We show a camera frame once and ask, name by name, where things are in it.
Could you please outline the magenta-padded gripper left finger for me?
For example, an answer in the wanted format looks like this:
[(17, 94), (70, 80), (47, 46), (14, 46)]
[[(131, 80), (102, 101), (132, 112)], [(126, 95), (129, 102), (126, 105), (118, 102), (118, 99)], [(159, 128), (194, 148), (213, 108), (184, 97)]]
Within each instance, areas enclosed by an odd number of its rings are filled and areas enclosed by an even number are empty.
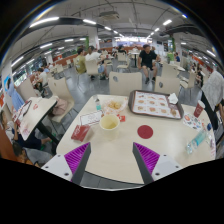
[(65, 155), (56, 154), (42, 169), (79, 185), (90, 154), (91, 144), (85, 143)]

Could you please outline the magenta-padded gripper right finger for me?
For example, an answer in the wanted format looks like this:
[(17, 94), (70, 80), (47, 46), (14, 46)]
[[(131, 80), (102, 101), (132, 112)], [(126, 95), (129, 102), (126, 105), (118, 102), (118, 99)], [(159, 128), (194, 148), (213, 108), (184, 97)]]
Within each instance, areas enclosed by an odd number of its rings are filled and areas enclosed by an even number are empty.
[(145, 185), (182, 169), (181, 165), (167, 154), (160, 155), (139, 143), (133, 143), (132, 152)]

